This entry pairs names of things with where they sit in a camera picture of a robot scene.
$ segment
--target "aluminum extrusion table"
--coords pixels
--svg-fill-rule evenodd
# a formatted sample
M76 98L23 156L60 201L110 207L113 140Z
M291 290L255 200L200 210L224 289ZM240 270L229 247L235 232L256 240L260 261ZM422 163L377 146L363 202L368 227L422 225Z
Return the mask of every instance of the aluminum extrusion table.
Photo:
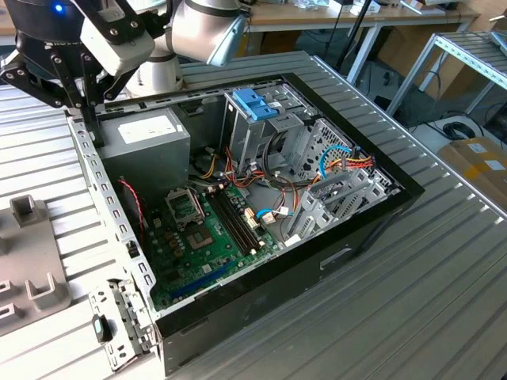
M183 67L193 88L293 71L425 187L374 247L300 297L204 353L173 378L492 378L507 368L504 215L366 100L303 52ZM120 276L63 114L0 89L0 207L48 202L72 305L0 338L2 378L112 376L86 294ZM158 379L149 355L115 378Z
M433 73L438 72L441 63L450 54L490 80L488 85L471 102L467 113L471 113L475 109L495 84L507 89L507 56L491 41L489 33L433 34L389 104L386 111L388 115L394 115L435 48L440 48L443 52L430 69ZM428 74L419 89L424 91L432 78L433 75Z

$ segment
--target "pci slot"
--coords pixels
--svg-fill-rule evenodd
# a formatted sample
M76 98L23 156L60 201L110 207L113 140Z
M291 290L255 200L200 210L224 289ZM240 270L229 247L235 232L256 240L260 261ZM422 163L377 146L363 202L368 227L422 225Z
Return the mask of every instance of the pci slot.
M209 194L207 198L209 204L213 207L213 211L215 211L220 222L225 226L243 255L248 255L252 252L252 249L259 249L261 247L255 235L238 215L226 194L215 192Z

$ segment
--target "black cable on floor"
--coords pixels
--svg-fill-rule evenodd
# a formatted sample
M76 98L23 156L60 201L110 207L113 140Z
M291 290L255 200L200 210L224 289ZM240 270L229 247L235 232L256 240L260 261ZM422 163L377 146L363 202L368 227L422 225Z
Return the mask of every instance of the black cable on floor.
M334 33L336 32L336 29L338 26L338 21L340 20L341 8L343 8L343 6L340 7L340 11L338 12L338 15L336 16L336 20L334 21L333 31L331 32L331 36L330 36L329 40L326 42L326 48L324 49L324 53L322 54L322 60L324 60L324 61L326 60L327 52L330 49L331 41L333 41L333 36L334 36Z

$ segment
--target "desk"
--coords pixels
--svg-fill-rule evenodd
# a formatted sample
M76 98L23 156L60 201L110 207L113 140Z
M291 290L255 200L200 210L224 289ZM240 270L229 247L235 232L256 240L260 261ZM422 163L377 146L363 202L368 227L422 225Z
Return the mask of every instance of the desk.
M337 13L327 7L315 10L302 10L292 4L258 3L252 7L251 32L275 32L282 30L332 29ZM419 16L405 7L383 6L380 12L367 15L363 23L369 28L356 60L347 76L347 81L355 84L359 73L384 26L396 25L433 25L459 24L458 32L468 29L470 23L478 16L474 10L464 6L460 11L450 10L446 14ZM351 28L356 16L344 12L340 16L338 28Z
M327 277L176 373L173 380L500 379L507 368L505 213L319 58L302 51L182 65L191 89L293 71L425 187L402 218ZM0 374L112 376L86 295L121 278L63 112L0 89L0 207L31 193L48 204L72 306L0 337ZM154 355L115 380L162 380Z

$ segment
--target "cable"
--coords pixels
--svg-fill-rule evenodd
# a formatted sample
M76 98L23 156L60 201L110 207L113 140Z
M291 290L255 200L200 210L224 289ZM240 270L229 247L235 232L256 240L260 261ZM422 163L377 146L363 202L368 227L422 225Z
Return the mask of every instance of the cable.
M245 47L245 56L248 56L250 53L249 53L249 49L250 49L250 34L252 32L252 29L250 28L250 26L252 25L252 19L251 19L251 16L250 16L250 13L248 13L248 18L246 19L246 23L247 23L247 26L246 26L246 47Z
M213 154L212 164L210 165L208 172L201 177L202 179L206 180L213 175L213 172L215 171L216 158L217 158L217 155Z
M279 227L280 227L280 236L281 236L282 240L284 240L284 239L285 239L284 235L285 235L285 236L287 237L287 239L288 239L288 235L287 235L287 234L284 234L284 230L282 229L282 225L284 224L284 222L285 222L287 219L288 219L288 218L283 218L283 219L281 220L281 222L280 222L280 226L279 226Z
M336 29L338 26L338 21L340 20L341 8L343 8L343 6L341 6L340 10L338 11L338 15L336 16L336 20L334 21L333 31L331 32L331 36L330 36L329 40L326 42L326 48L324 49L324 52L322 53L322 60L324 60L324 61L326 60L327 52L330 49L331 41L333 40L334 33L336 32Z
M372 91L372 71L373 71L373 62L370 62L370 78L368 79L368 93L366 94L366 97L370 94Z
M481 125L477 121L475 121L475 119L472 116L470 116L469 113L466 113L466 112L463 112L463 111L455 111L453 109L450 109L449 111L446 111L446 112L444 112L442 114L442 116L440 117L440 120L444 119L445 116L448 113L455 113L455 114L458 114L458 115L466 116L468 119L470 119L470 120L472 120L474 122L474 124L477 126L477 128L481 131L481 135L484 136L484 130L482 129Z
M118 180L123 186L125 186L132 196L134 197L135 205L137 206L137 212L139 214L139 228L141 229L141 246L144 245L144 225L143 225L143 210L141 210L141 203L139 202L139 197L137 192L135 192L134 188L129 185L125 180Z
M228 147L225 148L225 154L227 156L227 163L225 165L225 177L229 181L231 181L237 188L247 188L253 182L255 182L265 176L262 171L255 170L252 172L253 178L252 177L245 177L242 179L237 179L236 173L235 173L234 168L232 166L231 152L229 151Z
M442 131L451 140L463 140L463 136L459 135L457 132L467 136L469 139L473 139L475 137L475 132L466 124L460 123L459 121L445 124L442 127Z
M269 184L272 187L277 188L279 190L281 190L281 189L285 189L285 190L290 189L292 191L296 190L296 192L297 192L297 188L305 188L306 186L308 186L310 184L310 181L309 180L301 180L301 181L292 183L289 180L282 178L280 176L278 176L278 177L273 176L273 174L271 173L271 170L269 169L268 156L269 156L269 151L271 150L271 146L275 142L275 139L277 140L277 142L279 142L284 135L285 135L285 132L281 132L281 133L276 133L271 136L271 139L269 139L268 143L264 147L264 150L262 151L262 158L261 158L262 159L262 168L264 170L265 179L269 182Z
M475 137L475 132L472 131L468 126L466 126L463 123L459 123L459 124L461 124L460 126L457 125L458 124L457 122L456 123L445 124L444 125L445 130L439 129L436 126L435 122L433 122L433 124L435 124L434 126L431 125L431 124L429 124L429 123L426 123L425 121L423 121L423 124L427 125L431 129L433 129L436 133L438 133L439 135L442 135L443 137L445 137L447 140L456 141L456 140L464 140L465 139L463 136L458 135L456 133L456 131L459 131L459 132L463 133L469 139L473 139Z
M356 22L354 23L354 26L352 27L349 38L347 39L347 43L343 47L343 50L341 51L340 57L338 58L338 61L336 62L336 71L340 72L341 66L343 65L343 62L345 61L345 58L347 57L347 53L350 49L350 47L353 44L353 41L356 39L357 31L359 30L359 27L361 23L363 22L364 16L366 15L366 12L368 11L368 8L370 7L372 0L364 0L363 8L361 8L361 11L359 12L359 15L357 16Z
M279 212L279 211L273 210L272 208L263 208L262 210L260 210L260 211L259 211L259 212L255 215L255 217L256 217L257 219L259 219L262 215L267 214L267 213L269 213L269 212L271 212L271 213L273 213L273 214L278 214L278 215L288 215L288 216L292 216L292 215L293 215L293 213L291 213L291 212L289 212L288 214L285 214L285 213L283 213L283 212Z
M173 17L173 0L167 0L166 13L162 16L164 17L164 25L167 25L171 22L171 18Z
M318 161L318 167L320 169L320 173L323 178L326 178L326 171L324 170L324 161L326 160L327 153L332 149L343 150L344 152L347 152L347 153L352 152L352 150L350 148L348 148L347 146L342 146L342 145L332 145L329 148L327 148L326 150L324 150L324 152L322 153L322 156L320 157L320 160Z
M345 168L346 169L363 169L363 168L371 168L374 165L374 159L372 156L369 156L367 158L346 158L345 159ZM342 165L342 160L338 159L336 161L333 161L330 163L330 165L326 168L325 171L331 170L334 166L340 166ZM314 179L312 180L311 184L315 184L317 181L321 179L321 174L318 173Z

